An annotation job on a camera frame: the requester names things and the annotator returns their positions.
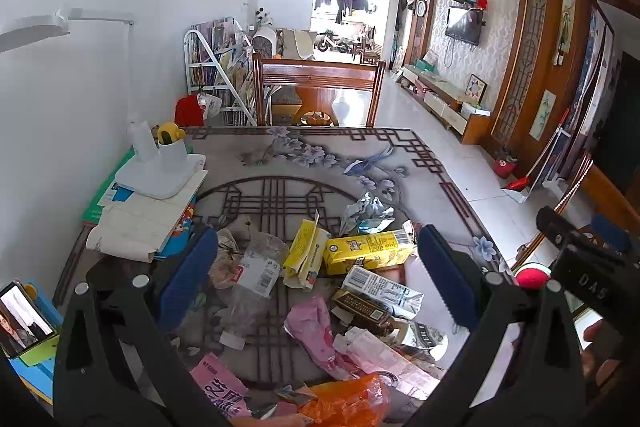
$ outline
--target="trash pile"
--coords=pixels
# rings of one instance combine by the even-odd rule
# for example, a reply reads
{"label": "trash pile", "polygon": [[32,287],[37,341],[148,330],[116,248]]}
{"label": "trash pile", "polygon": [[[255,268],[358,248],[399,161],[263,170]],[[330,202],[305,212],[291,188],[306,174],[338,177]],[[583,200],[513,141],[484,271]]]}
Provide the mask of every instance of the trash pile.
{"label": "trash pile", "polygon": [[243,350],[247,334],[264,320],[279,277],[302,293],[319,277],[335,282],[330,298],[309,296],[290,307],[284,321],[286,333],[335,381],[312,387],[291,382],[273,390],[273,403],[252,409],[245,401],[247,387],[208,353],[191,374],[224,415],[298,414],[309,425],[376,427],[388,414],[392,389],[418,404],[433,392],[444,375],[438,360],[447,350],[447,335],[415,320],[422,293],[374,272],[415,254],[410,221],[386,230],[393,213],[366,192],[342,214],[345,237],[332,238],[319,226],[317,212],[314,220],[302,221],[290,248],[254,231],[242,253],[228,229],[218,232],[209,279],[216,289],[231,292],[220,336],[230,349]]}

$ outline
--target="wall-mounted tv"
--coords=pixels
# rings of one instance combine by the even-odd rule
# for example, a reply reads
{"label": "wall-mounted tv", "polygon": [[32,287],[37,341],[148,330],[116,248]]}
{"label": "wall-mounted tv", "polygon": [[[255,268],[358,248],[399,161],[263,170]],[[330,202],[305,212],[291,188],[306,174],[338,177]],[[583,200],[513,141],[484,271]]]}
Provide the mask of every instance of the wall-mounted tv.
{"label": "wall-mounted tv", "polygon": [[449,7],[445,35],[477,46],[482,29],[482,10]]}

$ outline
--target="desk lamp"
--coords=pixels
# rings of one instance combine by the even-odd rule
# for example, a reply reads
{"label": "desk lamp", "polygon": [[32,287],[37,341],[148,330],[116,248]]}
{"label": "desk lamp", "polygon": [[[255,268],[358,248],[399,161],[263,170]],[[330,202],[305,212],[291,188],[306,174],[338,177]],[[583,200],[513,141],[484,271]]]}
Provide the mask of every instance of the desk lamp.
{"label": "desk lamp", "polygon": [[72,8],[58,10],[54,15],[36,15],[17,19],[5,26],[0,33],[0,53],[21,48],[32,42],[50,37],[69,35],[69,21],[120,22],[127,27],[127,132],[135,155],[117,172],[115,181],[143,196],[159,200],[170,198],[180,191],[191,175],[204,165],[205,156],[187,154],[184,142],[156,147],[151,129],[146,121],[133,110],[133,88],[130,48],[134,25],[133,14]]}

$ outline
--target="yellow juice carton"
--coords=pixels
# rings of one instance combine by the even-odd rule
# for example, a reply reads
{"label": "yellow juice carton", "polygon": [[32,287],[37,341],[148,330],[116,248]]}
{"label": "yellow juice carton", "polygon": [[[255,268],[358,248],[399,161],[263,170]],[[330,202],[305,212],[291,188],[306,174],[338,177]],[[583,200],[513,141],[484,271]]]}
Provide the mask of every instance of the yellow juice carton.
{"label": "yellow juice carton", "polygon": [[354,264],[367,270],[402,264],[414,250],[411,221],[402,230],[330,239],[324,248],[328,275],[347,273]]}
{"label": "yellow juice carton", "polygon": [[296,238],[289,249],[289,256],[284,262],[284,283],[290,288],[302,288],[311,291],[318,278],[318,270],[322,264],[322,252],[331,235],[318,227],[319,214],[316,220],[302,220]]}

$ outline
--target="clear plastic bottle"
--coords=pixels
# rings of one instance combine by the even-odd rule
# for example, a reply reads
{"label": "clear plastic bottle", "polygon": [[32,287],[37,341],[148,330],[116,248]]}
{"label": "clear plastic bottle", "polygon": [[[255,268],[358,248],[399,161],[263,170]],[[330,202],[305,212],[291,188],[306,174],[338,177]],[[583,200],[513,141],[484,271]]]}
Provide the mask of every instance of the clear plastic bottle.
{"label": "clear plastic bottle", "polygon": [[233,281],[231,304],[222,325],[220,343],[233,349],[244,348],[244,336],[255,328],[269,310],[270,293],[289,247],[269,233],[258,232],[249,242]]}

